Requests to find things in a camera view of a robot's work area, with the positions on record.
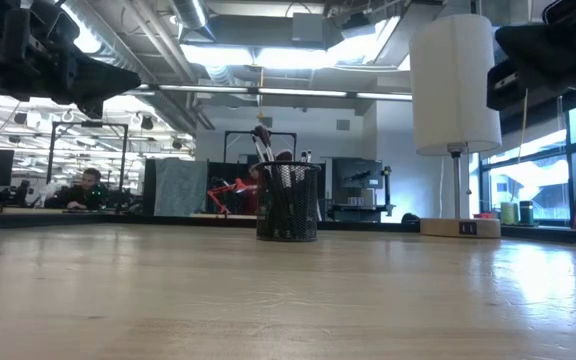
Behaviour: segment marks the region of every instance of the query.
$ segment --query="black pencil holder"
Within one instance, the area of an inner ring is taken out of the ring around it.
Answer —
[[[257,164],[257,239],[317,240],[319,166],[276,161]]]

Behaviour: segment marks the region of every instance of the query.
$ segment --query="machine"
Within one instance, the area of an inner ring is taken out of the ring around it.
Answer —
[[[392,216],[394,206],[390,203],[390,166],[362,159],[335,159],[333,161],[333,187],[341,196],[336,197],[336,203],[329,206],[327,215],[333,221],[349,222],[381,222],[381,214]],[[372,201],[372,190],[385,187],[384,204],[366,203],[363,191],[369,190]]]
[[[63,2],[37,0],[26,9],[21,0],[0,0],[0,95],[75,103],[90,118],[100,119],[105,100],[136,88],[141,80],[75,46],[80,30],[61,9]]]
[[[488,73],[488,107],[504,110],[528,92],[547,89],[576,96],[576,0],[559,0],[543,24],[506,26],[495,38],[508,59]]]

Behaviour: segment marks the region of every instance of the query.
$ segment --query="ceiling light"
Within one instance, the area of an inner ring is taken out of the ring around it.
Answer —
[[[295,48],[265,48],[255,61],[256,65],[269,69],[321,69],[332,66],[334,61],[324,50]]]
[[[141,128],[144,130],[152,130],[155,125],[152,122],[152,116],[143,115],[141,118]]]
[[[250,65],[250,51],[242,47],[181,45],[186,59],[204,66]]]
[[[148,112],[155,113],[155,108],[146,104],[145,102],[137,99],[133,95],[119,95],[111,97],[104,101],[104,111],[120,111],[120,112]]]
[[[72,114],[71,110],[66,111],[61,115],[61,121],[63,122],[71,122],[75,116]]]
[[[383,21],[375,25],[377,34],[379,35],[377,35],[375,44],[372,46],[372,49],[366,53],[363,61],[364,64],[373,63],[379,54],[381,54],[381,51],[384,49],[384,46],[386,46],[386,43],[392,36],[392,33],[395,32],[395,29],[399,24],[399,20],[401,20],[401,17],[394,16],[388,19],[385,25],[380,25],[383,23]]]
[[[181,148],[184,146],[184,144],[181,142],[181,140],[179,139],[174,139],[172,141],[172,148],[175,150],[181,150]]]
[[[97,142],[96,142],[95,140],[89,139],[89,138],[86,138],[86,137],[77,138],[76,141],[77,141],[77,143],[81,143],[81,144],[88,145],[88,146],[95,146],[95,145],[97,145]]]
[[[397,66],[397,70],[410,71],[410,54],[406,55],[401,64]]]
[[[345,97],[345,91],[324,91],[324,90],[300,90],[300,89],[272,89],[260,88],[262,95],[301,95],[301,96],[323,96],[323,97]]]
[[[357,99],[411,101],[411,94],[357,93]]]
[[[194,91],[194,92],[210,92],[210,93],[224,93],[224,94],[247,94],[248,89],[245,87],[233,86],[201,86],[201,85],[162,85],[161,90],[172,91]]]
[[[26,113],[16,113],[13,121],[17,125],[26,125],[26,120],[28,120],[28,114]]]

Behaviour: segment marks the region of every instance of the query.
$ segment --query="person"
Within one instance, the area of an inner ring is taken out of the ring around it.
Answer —
[[[101,173],[97,169],[86,169],[81,177],[79,185],[75,185],[57,196],[58,207],[70,210],[99,210],[102,199],[99,193]]]

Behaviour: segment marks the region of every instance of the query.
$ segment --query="desk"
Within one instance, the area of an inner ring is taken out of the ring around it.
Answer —
[[[0,359],[576,359],[576,246],[0,230]]]
[[[257,220],[256,215],[192,214],[190,217],[201,219],[249,219]]]
[[[3,215],[5,214],[63,214],[64,209],[43,209],[43,208],[19,208],[19,207],[5,207]]]

